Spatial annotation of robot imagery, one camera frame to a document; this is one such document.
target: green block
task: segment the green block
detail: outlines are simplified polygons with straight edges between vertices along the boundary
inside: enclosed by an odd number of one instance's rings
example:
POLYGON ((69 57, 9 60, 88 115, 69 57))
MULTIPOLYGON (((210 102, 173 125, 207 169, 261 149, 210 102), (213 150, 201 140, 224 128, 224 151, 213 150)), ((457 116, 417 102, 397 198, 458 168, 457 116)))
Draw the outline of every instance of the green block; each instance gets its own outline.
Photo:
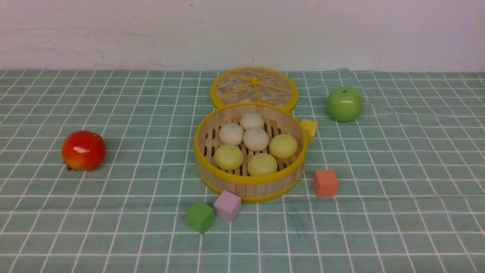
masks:
POLYGON ((197 201, 185 213, 187 225, 200 234, 204 234, 215 221, 214 208, 202 201, 197 201))

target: yellow block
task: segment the yellow block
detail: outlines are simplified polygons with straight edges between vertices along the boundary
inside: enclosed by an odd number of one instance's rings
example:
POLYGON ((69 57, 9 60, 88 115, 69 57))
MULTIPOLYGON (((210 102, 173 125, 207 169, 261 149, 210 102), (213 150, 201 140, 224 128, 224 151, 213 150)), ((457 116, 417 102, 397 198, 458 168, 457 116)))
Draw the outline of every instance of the yellow block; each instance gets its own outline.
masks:
POLYGON ((312 143, 315 138, 315 134, 317 133, 318 123, 311 121, 309 119, 302 119, 301 125, 307 132, 308 142, 312 143))

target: steamer basket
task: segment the steamer basket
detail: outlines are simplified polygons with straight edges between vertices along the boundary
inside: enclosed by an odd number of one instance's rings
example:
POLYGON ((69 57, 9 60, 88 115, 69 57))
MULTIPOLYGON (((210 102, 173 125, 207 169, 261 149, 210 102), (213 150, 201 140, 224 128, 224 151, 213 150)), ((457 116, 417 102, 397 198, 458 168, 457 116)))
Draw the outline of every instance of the steamer basket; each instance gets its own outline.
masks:
POLYGON ((258 102, 291 112, 298 102, 298 87, 285 74, 267 68, 238 68, 215 79, 210 89, 214 107, 258 102))
MULTIPOLYGON (((276 106, 243 102, 224 106, 209 114, 199 125, 194 136, 195 164, 201 180, 214 193, 227 190, 241 197, 245 203, 265 202, 283 196, 300 180, 305 166, 305 157, 309 136, 305 128, 288 112, 276 106), (247 162, 260 152, 252 152, 241 144, 244 159, 241 167, 234 171, 224 171, 214 162, 214 152, 222 144, 219 141, 219 129, 226 123, 239 123, 248 112, 257 112, 263 116, 265 130, 270 141, 273 137, 286 133, 292 135, 298 149, 289 159, 276 159, 276 173, 251 177, 247 173, 247 162)), ((269 148, 261 153, 269 154, 269 148)))

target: bamboo steamer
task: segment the bamboo steamer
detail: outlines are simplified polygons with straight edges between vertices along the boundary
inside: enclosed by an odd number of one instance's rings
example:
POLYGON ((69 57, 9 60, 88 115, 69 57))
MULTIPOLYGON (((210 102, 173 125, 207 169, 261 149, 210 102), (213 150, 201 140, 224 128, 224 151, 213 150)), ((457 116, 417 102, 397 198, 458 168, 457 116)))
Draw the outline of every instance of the bamboo steamer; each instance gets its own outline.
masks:
POLYGON ((308 129, 290 114, 298 99, 297 91, 295 91, 297 88, 291 79, 283 75, 284 77, 281 78, 288 82, 273 81, 276 88, 271 84, 268 84, 269 86, 261 85, 268 87, 263 92, 258 88, 260 87, 258 81, 266 75, 281 77, 283 74, 264 68, 240 68, 229 71, 216 79, 211 89, 211 97, 216 109, 202 120, 194 136, 195 165, 202 182, 216 194, 227 190, 240 196, 242 202, 245 203, 266 202, 291 191, 303 175, 308 143, 313 140, 313 135, 307 133, 308 129), (248 79, 251 79, 253 87, 248 88, 249 85, 241 87, 245 84, 239 84, 241 94, 238 94, 238 90, 231 93, 238 88, 227 85, 228 75, 232 75, 234 72, 246 76, 252 74, 252 78, 248 79), (278 88, 283 89, 281 86, 289 89, 278 90, 278 88), (239 96, 244 102, 229 102, 228 98, 234 95, 239 96), (261 152, 252 152, 242 143, 239 148, 243 153, 243 163, 239 169, 233 171, 224 171, 215 164, 214 153, 217 148, 222 146, 219 141, 219 130, 227 123, 239 123, 241 117, 248 112, 256 112, 263 117, 264 129, 268 133, 270 141, 279 134, 289 134, 296 139, 298 144, 297 152, 292 157, 276 158, 277 172, 270 175, 251 177, 246 168, 247 162, 254 155, 269 154, 269 147, 261 152))

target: pink block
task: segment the pink block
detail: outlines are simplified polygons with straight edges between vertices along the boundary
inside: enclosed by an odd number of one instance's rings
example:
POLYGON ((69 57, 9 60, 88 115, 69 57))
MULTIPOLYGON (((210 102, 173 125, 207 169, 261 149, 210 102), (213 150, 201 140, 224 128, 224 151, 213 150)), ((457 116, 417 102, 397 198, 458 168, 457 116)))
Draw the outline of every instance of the pink block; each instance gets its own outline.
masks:
POLYGON ((232 222, 241 209, 241 198, 227 190, 223 190, 214 203, 215 214, 232 222))

